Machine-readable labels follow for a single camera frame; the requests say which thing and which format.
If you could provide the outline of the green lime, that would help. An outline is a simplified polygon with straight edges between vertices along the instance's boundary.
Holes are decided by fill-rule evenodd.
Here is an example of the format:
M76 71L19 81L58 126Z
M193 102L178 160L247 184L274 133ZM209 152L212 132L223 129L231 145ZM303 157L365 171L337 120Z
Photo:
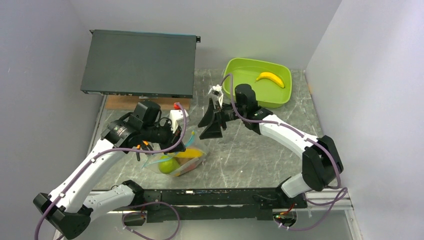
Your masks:
M179 168L180 168L180 164L175 158L170 158L158 164L158 170L162 174L166 174L166 175L172 173L173 171Z

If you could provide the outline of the clear zip top bag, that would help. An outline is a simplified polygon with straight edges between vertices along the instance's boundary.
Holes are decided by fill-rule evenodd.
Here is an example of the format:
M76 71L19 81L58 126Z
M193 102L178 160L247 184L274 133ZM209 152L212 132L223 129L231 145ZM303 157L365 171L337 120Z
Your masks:
M156 174L179 177L194 170L207 159L209 151L196 131L188 130L182 143L185 151L148 155L143 167Z

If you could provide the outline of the red apple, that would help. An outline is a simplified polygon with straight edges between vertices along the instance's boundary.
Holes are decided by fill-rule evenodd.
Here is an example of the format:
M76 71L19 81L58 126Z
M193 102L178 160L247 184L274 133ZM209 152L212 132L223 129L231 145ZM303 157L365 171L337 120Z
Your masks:
M191 163L190 162L187 162L186 164L184 164L182 166L182 170L180 171L180 174L183 175L183 174L185 174L187 172L190 172L190 171L194 170L195 168L198 167L198 165L200 163L202 163L202 162L201 161L196 161L196 162L191 162Z

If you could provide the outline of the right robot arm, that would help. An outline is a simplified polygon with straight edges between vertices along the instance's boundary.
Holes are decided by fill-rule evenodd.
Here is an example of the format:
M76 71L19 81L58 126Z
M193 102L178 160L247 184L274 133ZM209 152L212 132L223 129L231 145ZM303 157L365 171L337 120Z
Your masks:
M320 192L333 180L340 181L344 167L331 137L317 137L284 122L272 111L259 106L248 84L236 86L235 101L230 104L223 103L219 84L212 86L209 94L207 111L198 124L204 129L199 136L201 140L222 138L227 123L240 119L249 130L275 140L300 158L301 172L276 188L275 200L280 207L289 207L300 194L311 190Z

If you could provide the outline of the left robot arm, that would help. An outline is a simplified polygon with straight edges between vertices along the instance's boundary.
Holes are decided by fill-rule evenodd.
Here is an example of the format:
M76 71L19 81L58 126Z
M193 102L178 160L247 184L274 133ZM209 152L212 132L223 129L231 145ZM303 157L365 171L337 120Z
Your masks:
M72 240L86 230L96 218L119 208L137 210L146 205L144 189L133 180L100 195L91 191L107 171L130 152L153 155L143 142L159 145L160 153L185 150L183 137L188 112L180 103L161 124L161 107L152 101L141 101L135 109L109 123L93 149L75 171L50 193L39 193L33 200L41 213L61 235Z

